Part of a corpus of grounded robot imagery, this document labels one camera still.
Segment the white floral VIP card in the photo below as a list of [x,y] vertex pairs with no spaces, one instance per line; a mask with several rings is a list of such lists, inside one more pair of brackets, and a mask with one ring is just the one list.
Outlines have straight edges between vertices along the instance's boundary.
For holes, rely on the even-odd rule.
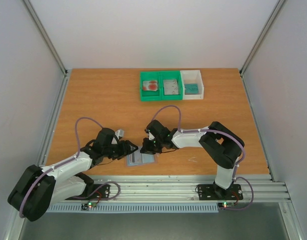
[[165,96],[179,95],[179,85],[176,79],[164,79],[163,80],[163,91]]

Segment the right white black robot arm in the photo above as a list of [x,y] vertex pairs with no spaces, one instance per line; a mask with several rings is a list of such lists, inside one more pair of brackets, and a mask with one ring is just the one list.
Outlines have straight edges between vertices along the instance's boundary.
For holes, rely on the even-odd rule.
[[213,192],[218,198],[226,198],[232,192],[232,184],[239,162],[245,156],[245,143],[218,121],[197,129],[169,130],[158,120],[151,121],[145,129],[140,153],[162,154],[163,149],[203,148],[217,164]]

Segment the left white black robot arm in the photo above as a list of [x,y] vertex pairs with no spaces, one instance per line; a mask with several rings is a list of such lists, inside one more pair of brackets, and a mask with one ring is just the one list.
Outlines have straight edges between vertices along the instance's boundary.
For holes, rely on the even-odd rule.
[[94,181],[84,172],[100,165],[105,158],[120,160],[137,150],[138,146],[121,140],[114,130],[103,128],[73,156],[49,166],[27,167],[7,202],[18,210],[20,217],[36,221],[55,203],[68,198],[91,198]]

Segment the teal card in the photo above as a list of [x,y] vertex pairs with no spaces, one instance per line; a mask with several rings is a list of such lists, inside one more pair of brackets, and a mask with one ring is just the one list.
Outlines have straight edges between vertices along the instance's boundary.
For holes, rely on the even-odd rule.
[[185,95],[198,95],[199,86],[197,83],[186,83],[184,85]]

